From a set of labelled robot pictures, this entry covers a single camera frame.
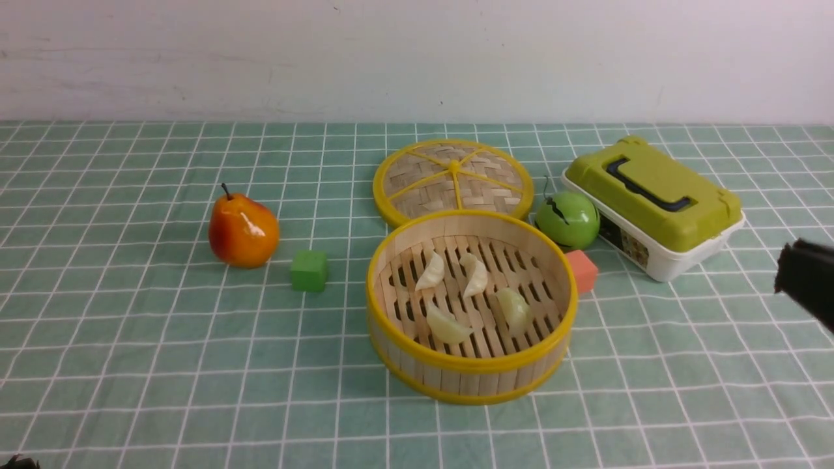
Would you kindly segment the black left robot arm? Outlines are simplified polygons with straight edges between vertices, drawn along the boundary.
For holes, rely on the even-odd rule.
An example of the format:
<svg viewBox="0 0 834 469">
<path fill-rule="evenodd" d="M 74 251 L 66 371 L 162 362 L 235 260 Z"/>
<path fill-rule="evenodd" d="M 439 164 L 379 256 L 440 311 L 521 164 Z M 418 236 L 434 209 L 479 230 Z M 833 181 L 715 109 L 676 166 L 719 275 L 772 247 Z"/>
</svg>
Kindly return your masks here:
<svg viewBox="0 0 834 469">
<path fill-rule="evenodd" d="M 15 454 L 4 463 L 0 469 L 41 469 L 39 461 L 30 457 Z"/>
</svg>

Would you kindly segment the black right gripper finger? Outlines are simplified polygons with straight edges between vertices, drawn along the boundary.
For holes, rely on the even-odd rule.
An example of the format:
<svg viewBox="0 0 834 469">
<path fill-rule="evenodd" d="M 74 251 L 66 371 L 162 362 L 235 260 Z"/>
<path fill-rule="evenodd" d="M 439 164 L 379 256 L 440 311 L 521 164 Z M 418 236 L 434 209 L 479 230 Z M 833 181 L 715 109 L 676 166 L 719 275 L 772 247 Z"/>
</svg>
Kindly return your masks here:
<svg viewBox="0 0 834 469">
<path fill-rule="evenodd" d="M 785 244 L 777 259 L 773 288 L 833 332 L 832 246 L 804 238 Z"/>
</svg>

